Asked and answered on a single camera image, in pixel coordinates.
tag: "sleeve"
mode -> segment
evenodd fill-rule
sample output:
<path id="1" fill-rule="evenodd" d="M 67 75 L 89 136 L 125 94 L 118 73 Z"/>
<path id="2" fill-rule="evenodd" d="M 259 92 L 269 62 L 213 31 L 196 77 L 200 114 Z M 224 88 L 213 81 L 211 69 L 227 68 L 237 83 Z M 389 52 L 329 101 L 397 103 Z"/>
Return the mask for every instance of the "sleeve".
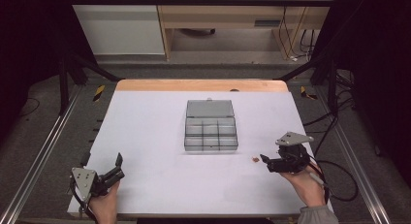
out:
<path id="1" fill-rule="evenodd" d="M 335 214 L 327 206 L 315 208 L 301 208 L 299 224 L 334 224 L 338 223 Z"/>

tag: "wall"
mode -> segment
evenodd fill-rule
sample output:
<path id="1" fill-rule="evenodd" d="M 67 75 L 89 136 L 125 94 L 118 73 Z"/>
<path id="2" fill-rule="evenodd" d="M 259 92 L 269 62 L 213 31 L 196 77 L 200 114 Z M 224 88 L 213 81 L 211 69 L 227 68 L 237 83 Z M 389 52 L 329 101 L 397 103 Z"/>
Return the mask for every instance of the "wall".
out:
<path id="1" fill-rule="evenodd" d="M 74 6 L 94 54 L 164 54 L 155 6 Z"/>

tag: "human hand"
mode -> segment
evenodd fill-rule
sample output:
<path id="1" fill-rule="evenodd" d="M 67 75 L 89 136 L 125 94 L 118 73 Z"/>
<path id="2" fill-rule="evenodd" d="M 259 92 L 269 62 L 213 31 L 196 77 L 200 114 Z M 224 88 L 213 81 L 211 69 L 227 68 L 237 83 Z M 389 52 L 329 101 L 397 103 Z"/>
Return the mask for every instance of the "human hand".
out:
<path id="1" fill-rule="evenodd" d="M 316 180 L 314 180 L 310 173 L 317 175 L 314 169 L 306 167 L 304 170 L 297 174 L 280 173 L 285 177 L 294 187 L 300 199 L 308 207 L 319 207 L 326 204 L 324 198 L 324 189 Z"/>
<path id="2" fill-rule="evenodd" d="M 93 197 L 90 208 L 99 224 L 114 224 L 117 217 L 117 190 L 120 181 L 115 183 L 104 197 Z"/>

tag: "white table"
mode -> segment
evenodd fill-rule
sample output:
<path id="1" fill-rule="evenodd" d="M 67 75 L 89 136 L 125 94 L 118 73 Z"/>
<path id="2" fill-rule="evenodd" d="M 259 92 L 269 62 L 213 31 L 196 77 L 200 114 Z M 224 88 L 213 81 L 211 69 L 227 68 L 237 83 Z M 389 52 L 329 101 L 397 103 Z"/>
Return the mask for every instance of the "white table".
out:
<path id="1" fill-rule="evenodd" d="M 230 92 L 229 87 L 240 92 Z M 187 101 L 207 98 L 233 102 L 236 151 L 184 150 Z M 87 169 L 106 173 L 113 168 L 117 153 L 122 154 L 125 177 L 118 191 L 120 215 L 299 214 L 304 204 L 291 184 L 271 174 L 261 160 L 252 160 L 260 154 L 279 158 L 274 142 L 287 131 L 305 134 L 293 97 L 281 81 L 124 80 L 112 96 Z M 312 155 L 309 144 L 303 145 Z M 78 210 L 73 199 L 68 212 Z"/>

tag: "aluminum rail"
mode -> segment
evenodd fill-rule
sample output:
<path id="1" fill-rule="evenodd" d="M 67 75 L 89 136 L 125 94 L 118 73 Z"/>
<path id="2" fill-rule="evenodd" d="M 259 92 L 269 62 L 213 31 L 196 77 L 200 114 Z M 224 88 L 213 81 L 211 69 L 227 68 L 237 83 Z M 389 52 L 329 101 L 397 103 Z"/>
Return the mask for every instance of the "aluminum rail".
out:
<path id="1" fill-rule="evenodd" d="M 130 5 L 130 6 L 281 6 L 281 7 L 332 7 L 346 5 L 335 0 L 38 0 L 71 5 Z"/>
<path id="2" fill-rule="evenodd" d="M 324 109 L 326 112 L 329 112 L 329 108 L 326 101 L 326 94 L 324 91 L 318 87 L 315 88 L 318 97 L 320 98 Z M 347 137 L 342 130 L 341 125 L 337 122 L 335 125 L 335 134 L 336 138 L 339 141 L 342 154 L 344 155 L 345 160 L 347 161 L 348 166 L 350 167 L 354 178 L 356 179 L 361 194 L 363 195 L 366 206 L 368 207 L 369 213 L 374 219 L 374 222 L 377 224 L 390 224 L 391 220 L 386 213 L 380 199 L 378 198 L 377 193 L 374 190 L 374 187 L 371 184 L 366 172 L 358 160 L 356 154 L 354 153 L 353 148 L 350 145 Z"/>
<path id="3" fill-rule="evenodd" d="M 45 166 L 55 144 L 57 143 L 58 138 L 60 137 L 61 132 L 63 131 L 67 120 L 69 119 L 70 114 L 72 113 L 81 90 L 82 86 L 75 86 L 70 99 L 71 102 L 69 104 L 69 107 L 62 115 L 58 116 L 39 154 L 37 155 L 30 170 L 28 171 L 23 183 L 18 188 L 7 209 L 0 216 L 1 224 L 13 224 L 17 221 L 25 202 L 27 201 L 31 191 L 33 190 L 33 187 L 36 184 L 36 181 L 39 178 L 43 167 Z"/>

